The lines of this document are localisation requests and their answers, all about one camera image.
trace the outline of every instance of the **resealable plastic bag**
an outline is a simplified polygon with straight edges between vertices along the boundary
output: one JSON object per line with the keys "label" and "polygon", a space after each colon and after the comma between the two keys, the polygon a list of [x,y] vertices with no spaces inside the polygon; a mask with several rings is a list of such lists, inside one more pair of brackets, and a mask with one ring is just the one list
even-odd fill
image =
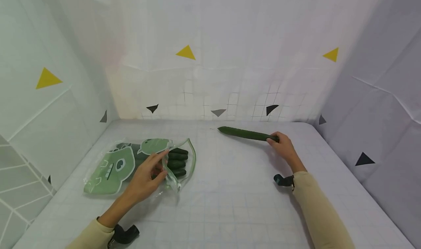
{"label": "resealable plastic bag", "polygon": [[112,195],[122,192],[125,189],[125,185],[132,179],[138,166],[149,155],[166,149],[175,151],[175,149],[180,147],[188,151],[188,158],[184,168],[186,170],[185,176],[177,178],[174,175],[174,171],[169,169],[167,166],[168,155],[165,155],[161,160],[164,170],[168,172],[164,189],[172,189],[178,193],[191,178],[196,166],[196,152],[188,138],[178,143],[174,143],[171,139],[155,138],[145,140],[125,139],[109,144],[99,154],[94,169],[89,169],[88,176],[84,179],[85,187],[83,192],[97,195]]}

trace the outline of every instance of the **sleeve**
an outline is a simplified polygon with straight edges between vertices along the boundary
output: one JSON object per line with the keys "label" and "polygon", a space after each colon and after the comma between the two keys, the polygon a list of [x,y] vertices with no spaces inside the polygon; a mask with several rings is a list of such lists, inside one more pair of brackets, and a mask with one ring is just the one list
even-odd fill
{"label": "sleeve", "polygon": [[335,208],[308,172],[294,174],[293,194],[300,204],[316,249],[354,249]]}
{"label": "sleeve", "polygon": [[105,227],[94,219],[66,248],[106,249],[113,235],[113,228]]}

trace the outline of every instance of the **gray triangle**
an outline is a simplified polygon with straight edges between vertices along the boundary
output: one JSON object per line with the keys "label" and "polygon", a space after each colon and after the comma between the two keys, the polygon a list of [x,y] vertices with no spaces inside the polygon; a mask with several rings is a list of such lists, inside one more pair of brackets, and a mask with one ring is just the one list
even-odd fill
{"label": "gray triangle", "polygon": [[101,118],[100,122],[106,123],[106,110],[105,110],[104,116]]}
{"label": "gray triangle", "polygon": [[326,120],[322,117],[322,115],[320,115],[320,117],[319,117],[319,125],[322,125],[324,123],[326,123]]}
{"label": "gray triangle", "polygon": [[226,109],[218,109],[218,110],[212,110],[211,112],[214,113],[217,117],[219,117],[225,111],[226,111]]}

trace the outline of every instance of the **black triangle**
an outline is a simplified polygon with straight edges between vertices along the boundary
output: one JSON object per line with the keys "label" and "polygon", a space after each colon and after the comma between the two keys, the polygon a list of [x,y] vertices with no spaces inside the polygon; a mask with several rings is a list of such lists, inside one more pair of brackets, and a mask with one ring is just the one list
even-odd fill
{"label": "black triangle", "polygon": [[358,158],[357,164],[355,166],[359,165],[367,165],[367,164],[376,164],[374,161],[371,160],[364,152],[361,153],[360,158]]}
{"label": "black triangle", "polygon": [[222,113],[224,113],[225,111],[226,109],[211,110],[211,112],[214,113],[217,117],[222,115]]}
{"label": "black triangle", "polygon": [[268,116],[275,108],[277,108],[279,105],[269,105],[266,107],[266,116]]}
{"label": "black triangle", "polygon": [[106,110],[105,110],[105,113],[104,113],[103,117],[101,118],[100,122],[106,123]]}
{"label": "black triangle", "polygon": [[322,117],[322,115],[320,115],[320,117],[319,117],[319,125],[322,125],[324,123],[326,123],[326,120]]}
{"label": "black triangle", "polygon": [[147,109],[149,109],[152,114],[155,112],[155,110],[157,110],[158,105],[152,105],[152,106],[148,106]]}

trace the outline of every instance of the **green cucumber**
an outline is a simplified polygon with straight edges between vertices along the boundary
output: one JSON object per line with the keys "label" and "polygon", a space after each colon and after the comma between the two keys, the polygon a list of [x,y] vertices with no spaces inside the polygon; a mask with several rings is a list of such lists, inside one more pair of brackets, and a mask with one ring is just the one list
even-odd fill
{"label": "green cucumber", "polygon": [[176,178],[179,178],[186,175],[187,172],[185,169],[176,169],[176,170],[172,170],[172,173],[174,174]]}
{"label": "green cucumber", "polygon": [[266,141],[266,139],[270,138],[273,141],[276,141],[279,143],[279,138],[277,136],[271,136],[263,133],[243,130],[243,129],[236,129],[233,127],[218,127],[218,130],[224,134],[231,135],[231,136],[238,136],[241,138],[247,138],[247,139],[254,139],[254,140],[260,140],[260,141]]}
{"label": "green cucumber", "polygon": [[186,154],[180,154],[180,153],[168,153],[168,160],[186,160],[189,158]]}
{"label": "green cucumber", "polygon": [[171,170],[173,169],[182,169],[186,166],[185,161],[179,161],[179,160],[169,160],[167,163],[167,167]]}
{"label": "green cucumber", "polygon": [[189,154],[187,150],[180,149],[180,148],[175,148],[171,150],[170,153],[179,153],[179,154],[185,154],[185,155]]}

